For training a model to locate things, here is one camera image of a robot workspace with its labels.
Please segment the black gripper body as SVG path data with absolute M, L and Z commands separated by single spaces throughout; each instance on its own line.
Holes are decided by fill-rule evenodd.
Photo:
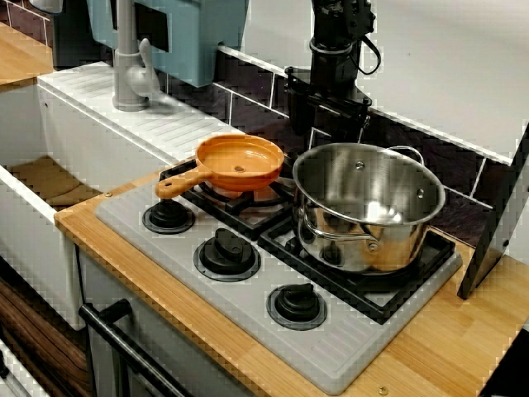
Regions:
M 367 117 L 370 98 L 356 87 L 358 67 L 351 54 L 350 50 L 330 54 L 315 51 L 310 69 L 287 67 L 287 103 L 288 89 L 293 88 L 308 95 L 315 111 L 322 108 L 336 115 L 363 111 Z

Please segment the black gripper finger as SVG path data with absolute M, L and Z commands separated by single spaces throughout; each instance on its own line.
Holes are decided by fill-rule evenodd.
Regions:
M 332 114 L 330 135 L 332 143 L 355 143 L 365 125 L 366 112 Z
M 313 127 L 315 109 L 308 95 L 293 88 L 288 89 L 288 115 L 291 127 L 297 136 L 306 136 Z

